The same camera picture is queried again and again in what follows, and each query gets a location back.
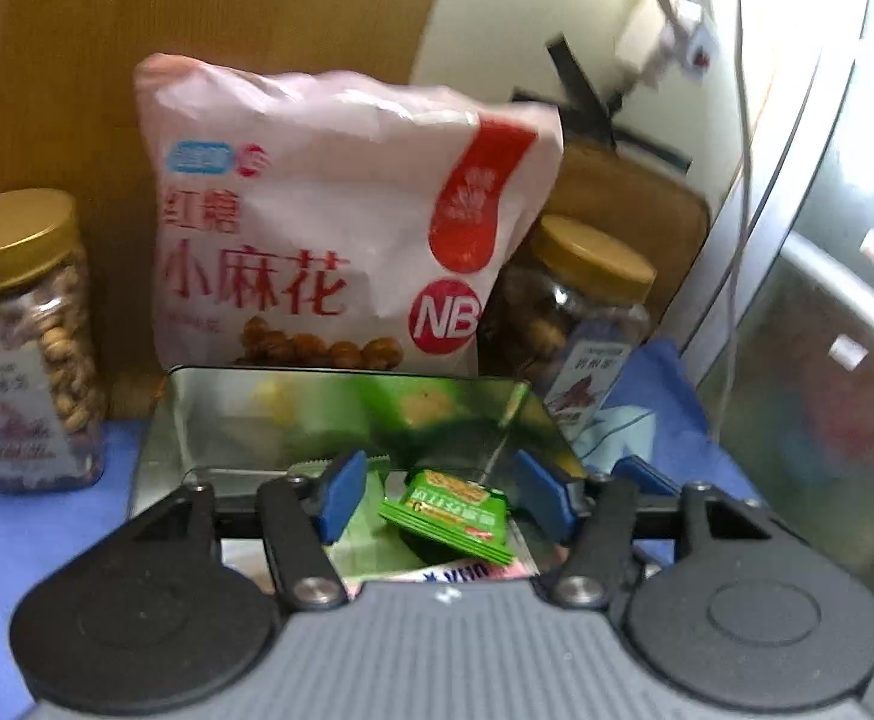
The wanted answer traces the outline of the green snack packet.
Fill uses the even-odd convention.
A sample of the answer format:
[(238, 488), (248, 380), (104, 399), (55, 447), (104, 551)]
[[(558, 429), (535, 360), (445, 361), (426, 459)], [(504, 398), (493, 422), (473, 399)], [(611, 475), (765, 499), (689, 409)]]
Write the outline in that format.
[(368, 460), (364, 497), (339, 541), (326, 548), (332, 566), (346, 582), (386, 578), (425, 567), (400, 530), (385, 522), (378, 507), (388, 497), (391, 463), (385, 457)]

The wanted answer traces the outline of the small green candy packet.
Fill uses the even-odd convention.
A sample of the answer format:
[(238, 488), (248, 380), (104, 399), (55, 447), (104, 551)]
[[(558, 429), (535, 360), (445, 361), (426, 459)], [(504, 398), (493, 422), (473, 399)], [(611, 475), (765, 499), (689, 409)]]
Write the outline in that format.
[(496, 566), (510, 566), (515, 559), (508, 546), (507, 497), (473, 481), (424, 468), (400, 499), (380, 502), (378, 515), (403, 532)]

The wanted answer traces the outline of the dark metal tin box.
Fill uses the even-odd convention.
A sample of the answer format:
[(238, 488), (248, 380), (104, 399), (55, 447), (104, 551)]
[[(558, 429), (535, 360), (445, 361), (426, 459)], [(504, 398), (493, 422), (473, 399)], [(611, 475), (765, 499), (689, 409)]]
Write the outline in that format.
[[(176, 367), (155, 403), (128, 511), (139, 514), (181, 484), (209, 484), (219, 497), (251, 496), (276, 476), (318, 476), (352, 449), (368, 460), (388, 458), (386, 499), (401, 497), (422, 465), (513, 497), (518, 450), (570, 475), (583, 472), (539, 398), (514, 380)], [(409, 546), (425, 567), (393, 577), (494, 577), (494, 567), (472, 557)]]

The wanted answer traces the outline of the nut jar gold lid right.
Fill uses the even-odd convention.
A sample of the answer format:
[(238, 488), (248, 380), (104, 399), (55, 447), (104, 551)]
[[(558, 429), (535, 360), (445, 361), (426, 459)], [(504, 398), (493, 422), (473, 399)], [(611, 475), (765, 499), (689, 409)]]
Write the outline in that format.
[(575, 440), (650, 332), (654, 280), (653, 265), (624, 242), (569, 216), (541, 216), (487, 301), (480, 372), (530, 382)]

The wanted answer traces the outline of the nut jar gold lid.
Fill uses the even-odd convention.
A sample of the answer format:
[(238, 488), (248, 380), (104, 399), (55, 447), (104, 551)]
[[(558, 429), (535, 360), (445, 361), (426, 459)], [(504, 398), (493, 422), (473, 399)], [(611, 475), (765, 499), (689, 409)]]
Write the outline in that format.
[(480, 372), (530, 382), (575, 440), (650, 332), (654, 280), (653, 265), (624, 242), (569, 216), (541, 216), (487, 301)]
[(103, 406), (76, 200), (55, 188), (0, 193), (0, 485), (94, 484)]

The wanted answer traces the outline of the silver refrigerator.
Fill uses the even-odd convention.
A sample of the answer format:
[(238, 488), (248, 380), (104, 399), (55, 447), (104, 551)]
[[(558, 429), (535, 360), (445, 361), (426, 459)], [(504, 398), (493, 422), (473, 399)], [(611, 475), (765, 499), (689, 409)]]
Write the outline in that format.
[(874, 0), (839, 109), (796, 187), (793, 216), (739, 323), (720, 444), (786, 522), (874, 592)]

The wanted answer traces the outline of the pink fried dough snack bag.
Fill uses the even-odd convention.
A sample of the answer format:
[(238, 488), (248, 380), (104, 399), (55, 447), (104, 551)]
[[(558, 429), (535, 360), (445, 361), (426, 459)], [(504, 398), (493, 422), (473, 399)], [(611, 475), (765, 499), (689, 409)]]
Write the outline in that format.
[(476, 372), (498, 273), (562, 163), (557, 110), (169, 54), (134, 91), (163, 367)]

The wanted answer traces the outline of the nut jar gold lid left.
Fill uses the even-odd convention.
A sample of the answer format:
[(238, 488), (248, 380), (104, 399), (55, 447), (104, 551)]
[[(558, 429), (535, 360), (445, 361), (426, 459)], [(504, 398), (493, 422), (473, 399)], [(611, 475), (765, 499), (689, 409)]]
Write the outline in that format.
[(0, 193), (0, 485), (94, 484), (103, 406), (76, 200), (55, 188)]

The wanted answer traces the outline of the white power strip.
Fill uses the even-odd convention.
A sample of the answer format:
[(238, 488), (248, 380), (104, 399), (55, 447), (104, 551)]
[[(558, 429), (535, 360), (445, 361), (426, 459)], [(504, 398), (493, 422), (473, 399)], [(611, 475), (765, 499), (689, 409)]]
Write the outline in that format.
[(614, 48), (617, 63), (648, 86), (671, 67), (700, 83), (716, 54), (710, 0), (635, 0)]

